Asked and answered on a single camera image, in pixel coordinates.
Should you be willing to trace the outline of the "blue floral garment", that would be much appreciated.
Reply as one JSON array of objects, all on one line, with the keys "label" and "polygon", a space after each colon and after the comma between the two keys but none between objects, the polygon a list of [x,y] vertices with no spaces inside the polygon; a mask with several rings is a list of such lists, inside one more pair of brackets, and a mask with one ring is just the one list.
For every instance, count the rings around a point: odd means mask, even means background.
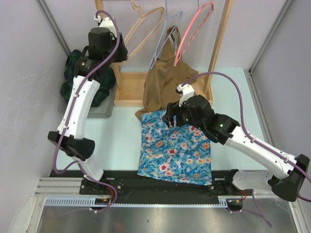
[{"label": "blue floral garment", "polygon": [[165,111],[141,115],[138,175],[175,183],[212,184],[211,145],[190,125],[168,128]]}]

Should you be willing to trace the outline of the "tan brown skirt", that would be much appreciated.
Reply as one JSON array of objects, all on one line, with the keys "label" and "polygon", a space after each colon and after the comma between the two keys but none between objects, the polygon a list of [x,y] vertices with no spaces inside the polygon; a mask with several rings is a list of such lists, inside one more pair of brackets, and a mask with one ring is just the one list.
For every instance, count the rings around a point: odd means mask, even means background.
[{"label": "tan brown skirt", "polygon": [[169,103],[178,101],[180,96],[175,91],[177,86],[198,75],[198,71],[191,68],[183,60],[179,60],[177,66],[173,66],[175,52],[172,43],[176,39],[178,43],[181,40],[178,28],[176,31],[176,36],[171,35],[169,37],[170,40],[164,45],[160,58],[154,67],[148,71],[143,92],[144,108],[135,113],[138,120],[141,120],[142,114],[165,110]]}]

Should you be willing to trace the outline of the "light blue wire hanger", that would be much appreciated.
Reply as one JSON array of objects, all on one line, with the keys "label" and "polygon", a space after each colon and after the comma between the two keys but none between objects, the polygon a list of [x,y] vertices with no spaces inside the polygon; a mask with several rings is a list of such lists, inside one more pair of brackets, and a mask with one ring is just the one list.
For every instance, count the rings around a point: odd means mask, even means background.
[{"label": "light blue wire hanger", "polygon": [[[173,14],[173,15],[169,15],[168,14],[168,1],[165,1],[165,23],[163,26],[163,30],[161,33],[161,36],[158,40],[157,46],[155,48],[155,52],[151,58],[150,64],[149,64],[149,69],[152,69],[156,63],[156,61],[158,60],[158,58],[160,58],[164,45],[166,44],[166,42],[169,39],[169,37],[174,34],[174,31],[177,29],[177,26],[179,24],[179,22],[181,21],[183,16],[183,11],[180,10],[179,12]],[[166,29],[168,28],[168,24],[171,20],[174,20],[174,25],[173,28],[171,29],[171,31],[169,32],[169,35],[166,34]]]}]

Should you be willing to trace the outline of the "beige wooden hanger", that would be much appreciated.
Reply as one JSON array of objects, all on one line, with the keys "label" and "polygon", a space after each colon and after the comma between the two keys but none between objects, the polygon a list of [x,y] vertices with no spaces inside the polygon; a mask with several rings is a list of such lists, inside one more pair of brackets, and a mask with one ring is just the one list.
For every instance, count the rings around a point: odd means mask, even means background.
[{"label": "beige wooden hanger", "polygon": [[[148,11],[147,13],[143,13],[141,6],[136,3],[135,0],[131,0],[131,6],[132,8],[137,12],[138,14],[138,20],[134,24],[134,26],[130,29],[129,33],[125,37],[125,45],[128,46],[129,42],[131,40],[138,38],[139,43],[134,49],[131,49],[128,54],[128,61],[131,60],[148,42],[148,40],[155,34],[156,30],[159,28],[159,26],[164,21],[166,10],[164,7],[156,7]],[[147,21],[150,21],[152,16],[155,16],[156,14],[159,14],[159,20],[157,20],[154,23],[151,23],[151,26],[147,24]],[[143,30],[146,30],[148,33],[142,38],[139,39],[138,33],[143,32]]]}]

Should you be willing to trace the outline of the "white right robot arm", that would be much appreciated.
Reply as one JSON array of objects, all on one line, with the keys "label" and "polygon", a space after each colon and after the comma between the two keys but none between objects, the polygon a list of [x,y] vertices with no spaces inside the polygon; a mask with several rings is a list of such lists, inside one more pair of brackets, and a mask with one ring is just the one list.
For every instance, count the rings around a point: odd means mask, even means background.
[{"label": "white right robot arm", "polygon": [[202,131],[208,140],[246,154],[272,173],[267,183],[275,195],[290,202],[300,197],[300,189],[307,177],[309,157],[281,152],[255,138],[238,121],[215,113],[203,96],[191,97],[183,104],[169,103],[162,120],[169,128],[191,125]]}]

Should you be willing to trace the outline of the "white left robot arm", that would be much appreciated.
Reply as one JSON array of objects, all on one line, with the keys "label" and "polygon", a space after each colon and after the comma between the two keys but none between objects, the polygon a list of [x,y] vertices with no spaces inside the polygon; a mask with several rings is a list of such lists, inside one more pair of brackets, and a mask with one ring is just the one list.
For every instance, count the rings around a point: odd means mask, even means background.
[{"label": "white left robot arm", "polygon": [[48,133],[48,140],[55,146],[54,157],[63,151],[73,164],[91,181],[90,188],[97,194],[107,190],[107,181],[94,153],[95,141],[84,137],[86,119],[96,92],[99,90],[113,62],[124,61],[127,50],[120,32],[97,27],[88,34],[88,45],[75,62],[70,98],[61,123],[56,131]]}]

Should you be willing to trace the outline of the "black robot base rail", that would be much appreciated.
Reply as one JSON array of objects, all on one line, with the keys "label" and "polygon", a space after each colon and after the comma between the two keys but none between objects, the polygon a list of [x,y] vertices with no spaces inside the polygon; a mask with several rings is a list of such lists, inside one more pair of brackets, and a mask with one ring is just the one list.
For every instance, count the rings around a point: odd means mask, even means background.
[{"label": "black robot base rail", "polygon": [[104,172],[101,182],[117,191],[116,205],[200,205],[218,204],[221,196],[242,197],[225,176],[229,171],[212,172],[212,184],[175,183],[139,176],[135,170]]}]

